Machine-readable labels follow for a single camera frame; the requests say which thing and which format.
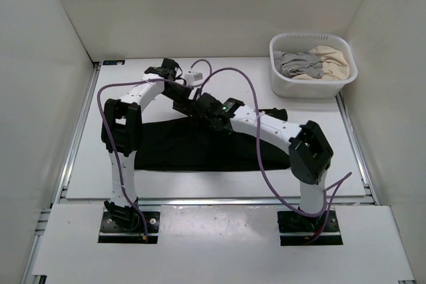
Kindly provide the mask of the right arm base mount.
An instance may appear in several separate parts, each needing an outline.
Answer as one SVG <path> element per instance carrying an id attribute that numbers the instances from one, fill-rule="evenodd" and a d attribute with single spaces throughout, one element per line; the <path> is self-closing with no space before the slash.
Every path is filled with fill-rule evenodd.
<path id="1" fill-rule="evenodd" d="M 293 211 L 278 211 L 280 245 L 305 246 L 343 245 L 335 210 L 321 217 L 304 217 Z"/>

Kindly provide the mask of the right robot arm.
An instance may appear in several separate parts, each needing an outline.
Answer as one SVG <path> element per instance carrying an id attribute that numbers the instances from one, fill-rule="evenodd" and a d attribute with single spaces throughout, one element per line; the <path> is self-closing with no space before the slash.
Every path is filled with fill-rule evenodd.
<path id="1" fill-rule="evenodd" d="M 287 208 L 299 214 L 299 223 L 304 229 L 313 231 L 322 224 L 326 210 L 325 176 L 333 150 L 319 124 L 311 120 L 306 124 L 294 124 L 269 116 L 240 100 L 229 98 L 222 103 L 207 93 L 194 100 L 193 110 L 216 130 L 255 137 L 260 171 L 272 193 Z M 269 182 L 260 154 L 261 141 L 289 156 L 290 170 L 300 181 L 298 209 L 287 204 Z"/>

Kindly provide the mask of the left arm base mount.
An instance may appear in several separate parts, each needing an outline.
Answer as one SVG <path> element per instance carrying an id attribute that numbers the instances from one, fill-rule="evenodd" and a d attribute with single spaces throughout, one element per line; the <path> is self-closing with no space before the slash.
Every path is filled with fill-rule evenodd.
<path id="1" fill-rule="evenodd" d="M 104 209 L 99 227 L 99 243 L 157 244 L 160 229 L 160 212 L 144 211 L 146 227 L 137 212 L 125 218 Z"/>

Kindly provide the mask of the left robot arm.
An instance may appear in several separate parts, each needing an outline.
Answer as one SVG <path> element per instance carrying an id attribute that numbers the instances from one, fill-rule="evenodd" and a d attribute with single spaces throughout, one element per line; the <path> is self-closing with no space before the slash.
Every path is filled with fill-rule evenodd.
<path id="1" fill-rule="evenodd" d="M 101 140 L 108 150 L 112 168 L 112 196 L 105 202 L 110 218 L 123 230 L 147 232 L 146 218 L 138 208 L 134 188 L 134 160 L 142 142 L 142 112 L 160 94 L 176 103 L 188 100 L 203 76 L 181 68 L 172 59 L 160 67 L 149 67 L 142 80 L 103 86 L 97 104 L 103 121 Z"/>

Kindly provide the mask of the black trousers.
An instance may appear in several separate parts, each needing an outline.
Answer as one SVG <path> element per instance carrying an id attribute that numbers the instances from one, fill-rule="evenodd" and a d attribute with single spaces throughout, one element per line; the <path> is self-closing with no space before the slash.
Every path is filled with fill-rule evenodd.
<path id="1" fill-rule="evenodd" d="M 206 122 L 185 117 L 142 125 L 136 170 L 161 172 L 258 171 L 256 138 L 219 132 Z"/>

